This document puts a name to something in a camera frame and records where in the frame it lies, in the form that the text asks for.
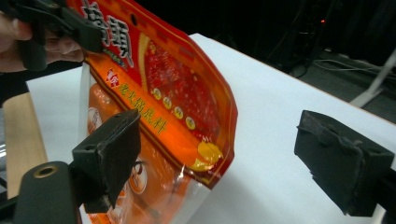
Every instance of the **food package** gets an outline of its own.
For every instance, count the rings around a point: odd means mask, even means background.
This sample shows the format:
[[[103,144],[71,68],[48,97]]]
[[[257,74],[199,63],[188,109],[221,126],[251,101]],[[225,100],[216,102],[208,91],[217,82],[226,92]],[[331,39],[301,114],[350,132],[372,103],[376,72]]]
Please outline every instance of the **food package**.
[[[86,52],[83,135],[123,110],[141,115],[136,166],[116,206],[92,223],[186,223],[233,161],[228,84],[186,34],[134,1],[67,5],[103,32],[103,53]]]

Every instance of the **white table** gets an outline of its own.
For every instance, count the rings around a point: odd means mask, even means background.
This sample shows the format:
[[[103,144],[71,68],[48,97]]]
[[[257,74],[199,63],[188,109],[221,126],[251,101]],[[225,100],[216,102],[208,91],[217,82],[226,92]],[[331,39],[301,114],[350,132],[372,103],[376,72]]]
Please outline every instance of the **white table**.
[[[230,84],[239,115],[233,164],[189,223],[378,223],[344,216],[312,180],[293,153],[296,126],[304,109],[316,111],[394,151],[394,124],[212,39],[191,37]],[[50,161],[71,161],[78,143],[79,74],[28,83]]]

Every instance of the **black clamp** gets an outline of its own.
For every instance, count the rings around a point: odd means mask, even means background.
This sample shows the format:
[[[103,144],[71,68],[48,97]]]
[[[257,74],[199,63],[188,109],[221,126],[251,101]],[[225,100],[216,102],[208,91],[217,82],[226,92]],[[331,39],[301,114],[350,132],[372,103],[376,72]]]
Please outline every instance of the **black clamp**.
[[[387,210],[382,223],[396,223],[393,152],[336,119],[305,110],[294,153],[344,214],[371,217],[380,204]]]
[[[21,59],[28,70],[47,68],[44,49],[46,28],[58,36],[70,36],[88,51],[101,52],[103,49],[101,30],[68,7],[64,0],[0,1],[0,10],[32,25],[32,39],[19,41]]]

